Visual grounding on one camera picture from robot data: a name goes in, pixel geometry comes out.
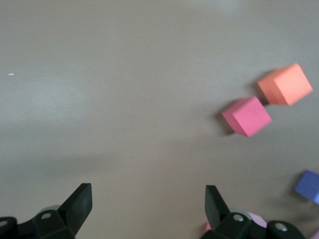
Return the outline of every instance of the foam cube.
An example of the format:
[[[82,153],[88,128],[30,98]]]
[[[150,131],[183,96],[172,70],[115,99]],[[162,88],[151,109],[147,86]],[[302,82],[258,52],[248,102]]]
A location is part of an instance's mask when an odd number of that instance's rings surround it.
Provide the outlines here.
[[[310,239],[319,239],[319,231],[317,231]]]
[[[252,137],[272,119],[257,97],[242,98],[222,112],[235,133]]]
[[[319,174],[307,170],[299,180],[295,191],[319,204]]]
[[[265,222],[265,220],[260,217],[257,214],[254,213],[249,213],[249,215],[251,216],[252,220],[259,226],[263,227],[263,228],[267,228],[267,222]]]
[[[291,106],[313,91],[297,63],[271,72],[259,80],[258,85],[273,105]]]

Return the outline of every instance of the black plastic part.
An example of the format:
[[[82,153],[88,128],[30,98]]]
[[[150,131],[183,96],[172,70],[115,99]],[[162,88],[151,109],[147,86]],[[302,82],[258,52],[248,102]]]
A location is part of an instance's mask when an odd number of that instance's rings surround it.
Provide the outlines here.
[[[16,228],[17,221],[13,217],[3,217],[0,218],[0,224],[3,224],[3,226],[0,226],[0,238],[6,239],[14,234],[14,229]]]
[[[248,234],[249,239],[265,239],[266,230],[265,228],[257,225],[254,221],[251,221],[251,226]]]
[[[212,230],[207,231],[201,239],[306,239],[290,223],[271,221],[267,228],[263,228],[243,214],[230,213],[215,186],[206,186],[205,212]],[[283,224],[287,230],[277,229],[277,223]]]
[[[284,224],[287,231],[284,232],[277,229],[277,223]],[[271,239],[306,239],[294,225],[283,221],[268,222],[267,237]]]
[[[61,205],[58,212],[66,226],[76,235],[92,210],[92,186],[82,183]]]
[[[34,235],[34,225],[32,219],[19,224],[17,227],[17,237],[18,238],[32,238]]]
[[[230,213],[216,186],[206,186],[205,212],[208,222],[213,230]]]
[[[64,224],[55,210],[42,212],[33,218],[35,234],[39,239],[74,239],[74,234]]]
[[[91,210],[91,184],[81,184],[58,210],[41,212],[20,225],[15,218],[0,218],[0,239],[74,239]]]
[[[234,215],[240,215],[243,221],[236,221]],[[230,239],[243,239],[247,237],[250,225],[251,222],[245,215],[230,213],[224,218],[215,231]]]

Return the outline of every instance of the pink cube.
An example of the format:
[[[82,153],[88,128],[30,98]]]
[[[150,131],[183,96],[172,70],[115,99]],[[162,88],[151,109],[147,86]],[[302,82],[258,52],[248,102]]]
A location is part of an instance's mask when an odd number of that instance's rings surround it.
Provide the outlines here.
[[[265,220],[262,217],[254,213],[249,213],[249,215],[257,225],[263,228],[267,228],[267,222],[265,222]]]
[[[235,133],[252,137],[272,119],[257,97],[242,98],[222,112]]]

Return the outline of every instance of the metal screw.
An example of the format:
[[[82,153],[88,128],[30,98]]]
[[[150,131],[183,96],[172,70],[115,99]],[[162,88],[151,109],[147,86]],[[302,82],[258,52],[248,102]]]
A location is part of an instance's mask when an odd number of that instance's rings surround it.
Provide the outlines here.
[[[235,219],[235,221],[238,221],[238,222],[243,222],[244,221],[244,218],[241,215],[239,215],[239,214],[233,215],[233,219]]]
[[[275,227],[282,232],[288,231],[288,228],[282,223],[276,223]]]
[[[0,227],[3,227],[3,226],[5,226],[5,225],[7,225],[8,224],[8,221],[1,221],[0,222]]]
[[[45,213],[42,215],[41,219],[47,219],[51,216],[51,213]]]

